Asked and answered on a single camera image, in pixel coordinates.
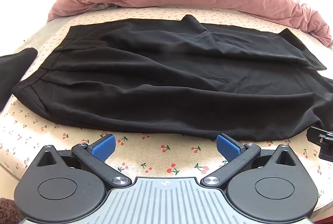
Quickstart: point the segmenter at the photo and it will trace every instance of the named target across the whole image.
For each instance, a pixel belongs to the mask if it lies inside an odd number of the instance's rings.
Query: brown fluffy rug
[[[18,224],[22,219],[13,200],[0,198],[0,224]]]

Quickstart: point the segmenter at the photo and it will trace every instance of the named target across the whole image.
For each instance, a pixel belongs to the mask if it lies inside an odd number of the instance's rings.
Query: black cloth
[[[36,49],[26,48],[16,54],[0,57],[0,111],[10,98],[14,85],[20,81],[36,56]]]
[[[14,95],[52,122],[215,139],[333,130],[333,85],[288,29],[127,19],[71,27]]]

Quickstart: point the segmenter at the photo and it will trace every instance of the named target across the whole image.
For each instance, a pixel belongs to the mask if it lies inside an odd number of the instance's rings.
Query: ribbed surface
[[[259,222],[235,211],[219,190],[201,187],[193,178],[138,178],[128,188],[112,190],[96,212],[71,224],[254,223]]]

